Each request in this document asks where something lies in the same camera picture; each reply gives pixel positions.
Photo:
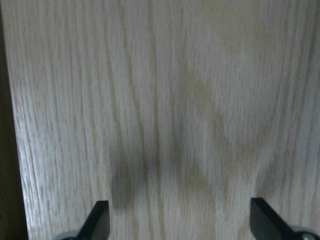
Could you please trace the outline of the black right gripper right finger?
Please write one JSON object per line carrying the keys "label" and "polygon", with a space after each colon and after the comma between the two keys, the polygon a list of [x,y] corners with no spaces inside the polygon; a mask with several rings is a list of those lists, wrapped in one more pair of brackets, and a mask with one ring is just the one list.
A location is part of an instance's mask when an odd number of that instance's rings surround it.
{"label": "black right gripper right finger", "polygon": [[256,240],[303,240],[261,197],[250,200],[250,231]]}

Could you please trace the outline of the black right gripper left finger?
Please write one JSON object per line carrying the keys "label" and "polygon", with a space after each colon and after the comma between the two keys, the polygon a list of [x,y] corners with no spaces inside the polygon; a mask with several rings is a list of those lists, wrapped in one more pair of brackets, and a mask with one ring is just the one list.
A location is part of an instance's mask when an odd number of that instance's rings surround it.
{"label": "black right gripper left finger", "polygon": [[108,240],[110,236],[110,210],[108,200],[99,200],[76,235],[76,240]]}

